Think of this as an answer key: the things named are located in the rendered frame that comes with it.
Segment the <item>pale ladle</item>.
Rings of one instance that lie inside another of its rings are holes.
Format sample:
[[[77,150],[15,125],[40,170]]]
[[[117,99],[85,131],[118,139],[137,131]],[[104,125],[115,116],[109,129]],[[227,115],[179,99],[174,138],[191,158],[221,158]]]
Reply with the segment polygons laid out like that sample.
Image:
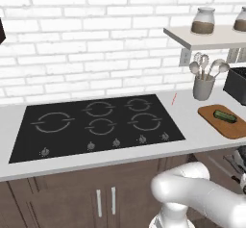
[[[210,68],[209,68],[209,72],[208,72],[208,75],[207,75],[206,80],[209,78],[212,69],[213,69],[215,66],[220,65],[220,64],[222,64],[222,63],[225,63],[225,61],[224,61],[223,59],[217,59],[217,60],[213,61],[213,63],[211,64],[211,66],[210,66]]]

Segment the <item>pale wooden spoon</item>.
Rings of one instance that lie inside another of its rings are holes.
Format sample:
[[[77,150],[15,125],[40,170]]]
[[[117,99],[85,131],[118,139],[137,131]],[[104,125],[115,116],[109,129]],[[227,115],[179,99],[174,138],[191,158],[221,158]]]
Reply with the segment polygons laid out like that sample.
[[[193,73],[196,76],[199,76],[199,68],[200,68],[200,66],[198,65],[197,62],[192,62],[189,65],[190,72]]]

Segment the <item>green cucumber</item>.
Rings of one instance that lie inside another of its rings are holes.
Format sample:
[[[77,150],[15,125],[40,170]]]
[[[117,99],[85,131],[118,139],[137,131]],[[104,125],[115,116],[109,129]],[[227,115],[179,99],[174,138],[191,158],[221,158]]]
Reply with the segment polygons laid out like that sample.
[[[227,114],[225,112],[219,111],[219,110],[215,110],[213,112],[213,116],[217,119],[226,121],[228,123],[236,123],[237,122],[237,118],[235,115],[232,114]]]

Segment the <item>pale round spoon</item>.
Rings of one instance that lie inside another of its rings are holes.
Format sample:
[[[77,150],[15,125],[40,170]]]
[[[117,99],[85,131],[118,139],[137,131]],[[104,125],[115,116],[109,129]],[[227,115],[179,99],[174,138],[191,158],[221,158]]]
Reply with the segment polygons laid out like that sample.
[[[230,69],[230,66],[227,63],[220,64],[218,73],[215,75],[215,77],[217,77],[220,73],[227,72],[229,69]]]

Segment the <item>black toaster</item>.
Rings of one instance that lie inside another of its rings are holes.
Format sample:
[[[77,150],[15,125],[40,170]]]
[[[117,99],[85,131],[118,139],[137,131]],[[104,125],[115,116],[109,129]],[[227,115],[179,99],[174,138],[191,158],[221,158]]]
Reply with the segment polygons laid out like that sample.
[[[242,106],[246,106],[246,67],[231,68],[223,90]]]

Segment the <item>dark range hood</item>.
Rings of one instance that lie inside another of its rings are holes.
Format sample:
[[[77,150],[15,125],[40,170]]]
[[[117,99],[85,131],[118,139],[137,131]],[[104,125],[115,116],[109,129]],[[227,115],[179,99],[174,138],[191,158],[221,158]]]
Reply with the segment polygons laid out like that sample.
[[[6,39],[5,31],[3,28],[2,20],[0,17],[0,44]]]

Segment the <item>black hob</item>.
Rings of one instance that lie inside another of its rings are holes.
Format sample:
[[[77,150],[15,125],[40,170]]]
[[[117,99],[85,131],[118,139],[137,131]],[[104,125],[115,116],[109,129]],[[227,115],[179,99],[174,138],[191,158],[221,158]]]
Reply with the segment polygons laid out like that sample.
[[[169,140],[161,138],[163,133]],[[54,104],[25,109],[12,164],[183,140],[155,94]]]

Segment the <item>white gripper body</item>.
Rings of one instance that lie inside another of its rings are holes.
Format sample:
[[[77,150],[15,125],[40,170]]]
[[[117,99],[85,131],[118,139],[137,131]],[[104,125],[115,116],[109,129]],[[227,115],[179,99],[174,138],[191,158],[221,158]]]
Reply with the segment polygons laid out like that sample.
[[[246,149],[237,148],[234,151],[234,161],[246,173]]]

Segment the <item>glass jar with brown filling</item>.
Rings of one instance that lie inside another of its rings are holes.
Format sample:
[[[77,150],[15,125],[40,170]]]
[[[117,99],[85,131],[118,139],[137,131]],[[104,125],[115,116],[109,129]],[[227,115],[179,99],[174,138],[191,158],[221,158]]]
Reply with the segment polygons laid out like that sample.
[[[191,32],[199,35],[209,35],[214,30],[214,8],[200,7],[193,19]]]
[[[243,6],[241,12],[234,22],[234,29],[239,32],[246,32],[246,6]]]

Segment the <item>pale slotted spoon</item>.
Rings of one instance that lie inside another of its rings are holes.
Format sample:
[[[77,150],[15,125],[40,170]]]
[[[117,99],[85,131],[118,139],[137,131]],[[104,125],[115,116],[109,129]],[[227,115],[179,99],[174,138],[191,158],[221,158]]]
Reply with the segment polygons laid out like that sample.
[[[202,67],[202,74],[201,74],[201,79],[204,80],[204,76],[205,76],[205,69],[209,63],[209,56],[204,54],[202,56],[202,62],[201,62],[201,67]]]

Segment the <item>white utensil pot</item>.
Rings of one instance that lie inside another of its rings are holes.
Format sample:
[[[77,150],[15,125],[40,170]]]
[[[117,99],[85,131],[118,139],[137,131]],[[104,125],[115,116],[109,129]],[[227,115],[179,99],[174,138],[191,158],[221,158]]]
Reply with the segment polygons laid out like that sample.
[[[205,75],[204,79],[196,76],[193,85],[193,97],[199,101],[208,100],[213,89],[214,82],[215,79],[211,75]]]

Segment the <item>brown cupboard door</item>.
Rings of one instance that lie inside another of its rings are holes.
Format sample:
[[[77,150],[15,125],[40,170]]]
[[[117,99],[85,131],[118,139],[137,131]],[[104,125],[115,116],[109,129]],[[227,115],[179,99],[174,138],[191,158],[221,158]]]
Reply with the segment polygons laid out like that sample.
[[[49,187],[34,177],[30,208],[38,228],[107,228],[105,190],[89,184]],[[96,190],[101,190],[102,217],[98,216]]]
[[[116,165],[106,186],[109,228],[149,228],[160,210],[151,192],[151,180],[159,173],[160,161],[148,160]],[[111,213],[111,188],[116,187],[116,213]]]

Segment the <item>brown wooden cutting board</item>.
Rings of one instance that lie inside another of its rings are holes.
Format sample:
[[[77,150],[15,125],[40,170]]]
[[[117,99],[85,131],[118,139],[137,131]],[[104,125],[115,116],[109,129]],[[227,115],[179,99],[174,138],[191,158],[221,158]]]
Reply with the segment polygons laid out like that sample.
[[[213,116],[213,112],[215,110],[235,115],[237,122],[228,123],[226,121],[215,118]],[[209,105],[200,107],[198,109],[198,114],[227,139],[240,139],[246,137],[246,121],[244,121],[241,117],[223,105]]]

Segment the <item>white wall shelf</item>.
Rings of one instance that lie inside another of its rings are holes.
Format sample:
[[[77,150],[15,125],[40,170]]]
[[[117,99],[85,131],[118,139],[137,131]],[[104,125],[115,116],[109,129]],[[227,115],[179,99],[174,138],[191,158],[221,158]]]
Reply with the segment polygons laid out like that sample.
[[[194,34],[190,26],[164,28],[163,32],[188,50],[212,50],[246,47],[246,32],[230,25],[216,25],[210,35]]]

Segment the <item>brown cupboard front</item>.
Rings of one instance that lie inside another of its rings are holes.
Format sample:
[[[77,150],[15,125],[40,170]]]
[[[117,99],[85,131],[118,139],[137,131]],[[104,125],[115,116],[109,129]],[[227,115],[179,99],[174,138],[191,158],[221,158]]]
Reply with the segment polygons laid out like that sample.
[[[242,193],[237,181],[241,179],[244,171],[234,161],[234,148],[192,153],[188,160],[203,163],[209,170],[212,182],[235,193]]]

